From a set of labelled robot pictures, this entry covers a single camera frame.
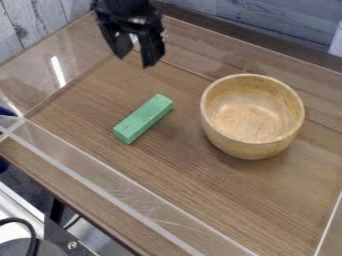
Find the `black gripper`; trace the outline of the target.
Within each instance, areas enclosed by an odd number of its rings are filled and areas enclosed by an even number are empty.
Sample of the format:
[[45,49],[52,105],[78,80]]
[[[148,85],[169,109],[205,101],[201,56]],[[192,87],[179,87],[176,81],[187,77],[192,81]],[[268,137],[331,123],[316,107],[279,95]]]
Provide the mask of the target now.
[[97,26],[117,58],[133,49],[128,33],[137,35],[141,65],[153,66],[165,54],[163,15],[149,0],[92,0]]

